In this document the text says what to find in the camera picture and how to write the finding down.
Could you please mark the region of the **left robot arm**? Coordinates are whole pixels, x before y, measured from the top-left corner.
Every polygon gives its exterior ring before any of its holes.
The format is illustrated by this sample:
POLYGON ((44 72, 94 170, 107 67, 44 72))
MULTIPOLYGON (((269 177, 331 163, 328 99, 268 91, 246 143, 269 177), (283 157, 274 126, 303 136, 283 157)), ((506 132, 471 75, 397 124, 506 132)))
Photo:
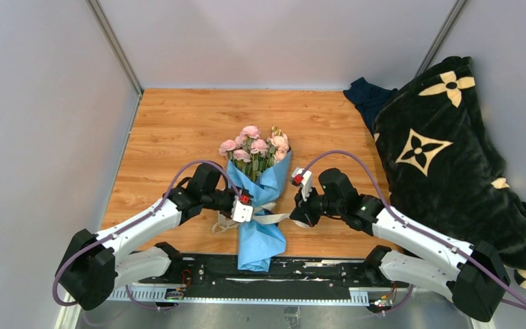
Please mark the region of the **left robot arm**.
POLYGON ((209 160, 193 164, 197 168, 192 176, 176 175, 166 192, 137 215, 98 232, 83 229, 73 235, 51 288, 58 305, 92 310, 116 289, 128 289, 152 277, 188 284, 191 274, 182 266, 181 252, 171 244, 157 243, 142 252, 138 248, 204 209, 233 216, 250 206, 253 198, 249 190, 237 187, 219 164, 209 160))

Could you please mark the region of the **pink fake flower stem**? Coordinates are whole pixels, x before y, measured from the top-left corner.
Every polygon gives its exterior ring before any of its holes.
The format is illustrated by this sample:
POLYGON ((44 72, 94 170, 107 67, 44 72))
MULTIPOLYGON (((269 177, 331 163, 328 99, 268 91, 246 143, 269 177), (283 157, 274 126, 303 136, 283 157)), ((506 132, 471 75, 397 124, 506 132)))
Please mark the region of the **pink fake flower stem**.
POLYGON ((240 147, 240 145, 232 139, 223 141, 218 148, 218 153, 225 159, 233 157, 233 153, 240 147))

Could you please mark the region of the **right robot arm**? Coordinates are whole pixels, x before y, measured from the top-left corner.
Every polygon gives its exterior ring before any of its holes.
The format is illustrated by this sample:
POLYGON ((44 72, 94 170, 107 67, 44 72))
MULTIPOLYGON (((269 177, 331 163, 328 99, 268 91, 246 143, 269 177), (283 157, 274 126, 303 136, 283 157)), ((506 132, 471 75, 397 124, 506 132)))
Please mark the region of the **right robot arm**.
POLYGON ((365 280, 406 282, 433 291, 465 315, 489 322, 500 305, 510 279, 497 250, 481 241, 453 239, 399 212, 372 195, 359 194, 349 178, 331 168, 318 178, 323 193, 312 186, 312 174, 297 168, 291 178, 299 188, 290 219, 313 228, 321 217, 343 221, 351 229, 390 241, 410 252, 403 255, 377 246, 366 258, 365 280))

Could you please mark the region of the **blue wrapping paper sheet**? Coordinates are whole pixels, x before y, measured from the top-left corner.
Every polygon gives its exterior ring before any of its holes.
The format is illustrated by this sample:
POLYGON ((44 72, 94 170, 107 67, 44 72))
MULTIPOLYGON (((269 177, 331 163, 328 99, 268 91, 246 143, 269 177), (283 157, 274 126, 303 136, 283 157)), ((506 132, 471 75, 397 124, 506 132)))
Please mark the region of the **blue wrapping paper sheet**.
MULTIPOLYGON (((277 164, 269 167, 258 180, 251 181, 240 172, 232 162, 227 163, 227 173, 233 183, 247 190, 252 196, 251 205, 255 207, 275 202, 284 192, 288 180, 288 170, 292 152, 277 164)), ((279 214, 274 208, 264 210, 259 215, 279 214)), ((258 222, 241 223, 238 226, 238 265, 241 271, 267 272, 271 258, 286 251, 286 238, 278 228, 278 223, 262 225, 258 222)))

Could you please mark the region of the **cream ribbon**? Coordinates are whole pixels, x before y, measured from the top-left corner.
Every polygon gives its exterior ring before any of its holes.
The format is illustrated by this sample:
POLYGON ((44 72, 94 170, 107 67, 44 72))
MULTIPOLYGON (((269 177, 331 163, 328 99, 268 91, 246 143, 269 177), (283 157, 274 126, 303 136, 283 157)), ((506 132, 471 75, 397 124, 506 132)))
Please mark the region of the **cream ribbon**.
POLYGON ((222 207, 218 211, 218 221, 212 226, 211 233, 212 234, 218 234, 221 232, 225 232, 227 230, 230 230, 232 228, 237 228, 241 223, 247 223, 247 222, 258 222, 262 225, 270 225, 270 224, 276 224, 284 219, 289 219, 290 214, 289 213, 280 213, 280 214, 271 214, 271 215, 259 215, 259 212, 262 212, 264 210, 272 210, 275 207, 275 202, 270 202, 267 204, 264 204, 260 207, 252 207, 252 206, 245 206, 246 210, 239 210, 239 215, 246 215, 246 217, 243 219, 242 217, 239 219, 236 219, 234 217, 235 210, 234 210, 234 203, 232 203, 230 206, 222 207))

